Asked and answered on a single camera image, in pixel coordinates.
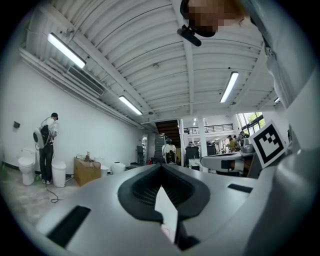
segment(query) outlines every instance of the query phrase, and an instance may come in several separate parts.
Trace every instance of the machine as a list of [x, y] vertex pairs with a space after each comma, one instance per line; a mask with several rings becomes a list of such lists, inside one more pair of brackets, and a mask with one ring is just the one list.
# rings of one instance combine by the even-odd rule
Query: machine
[[[259, 179], [173, 164], [139, 167], [90, 182], [52, 208], [36, 229], [77, 255], [271, 254], [314, 203], [319, 154], [303, 150], [265, 168]], [[174, 244], [154, 209], [161, 186], [178, 211]]]

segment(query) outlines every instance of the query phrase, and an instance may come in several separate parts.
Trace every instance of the concrete floor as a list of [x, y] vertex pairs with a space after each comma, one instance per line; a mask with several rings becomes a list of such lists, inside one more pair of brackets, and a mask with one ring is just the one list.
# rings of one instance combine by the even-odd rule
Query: concrete floor
[[[22, 174], [19, 170], [5, 168], [6, 173], [1, 174], [0, 188], [6, 202], [14, 215], [35, 225], [37, 221], [52, 207], [59, 204], [51, 203], [56, 197], [46, 190], [42, 181], [34, 181], [26, 186], [22, 182]], [[65, 187], [56, 187], [53, 184], [47, 188], [55, 193], [59, 199], [64, 199], [79, 186], [74, 179], [69, 180]]]

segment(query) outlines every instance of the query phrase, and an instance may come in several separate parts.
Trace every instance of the black slot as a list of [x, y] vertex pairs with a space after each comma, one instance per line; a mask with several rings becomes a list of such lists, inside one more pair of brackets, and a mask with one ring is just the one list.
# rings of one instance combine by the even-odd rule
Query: black slot
[[229, 189], [233, 189], [233, 190], [238, 190], [238, 191], [242, 191], [242, 192], [246, 192], [246, 193], [251, 193], [252, 191], [252, 187], [248, 187], [248, 186], [241, 186], [241, 185], [237, 185], [237, 184], [230, 184], [228, 186]]
[[61, 247], [66, 247], [90, 211], [83, 206], [75, 207], [47, 237]]

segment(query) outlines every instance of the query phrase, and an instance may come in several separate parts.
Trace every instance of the cardboard box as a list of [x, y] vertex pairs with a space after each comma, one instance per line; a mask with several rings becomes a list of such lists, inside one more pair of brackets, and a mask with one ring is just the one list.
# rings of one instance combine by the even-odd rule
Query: cardboard box
[[84, 162], [79, 158], [74, 158], [73, 162], [74, 179], [80, 187], [95, 179], [101, 178], [101, 163]]

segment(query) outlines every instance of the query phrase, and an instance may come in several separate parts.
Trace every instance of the white paper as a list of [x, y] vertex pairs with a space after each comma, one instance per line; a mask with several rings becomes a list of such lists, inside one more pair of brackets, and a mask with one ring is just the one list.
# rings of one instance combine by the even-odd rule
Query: white paper
[[262, 168], [267, 167], [286, 151], [286, 144], [274, 121], [249, 137]]
[[162, 231], [170, 239], [172, 243], [175, 241], [178, 211], [169, 199], [163, 187], [160, 187], [155, 199], [154, 209], [163, 216]]

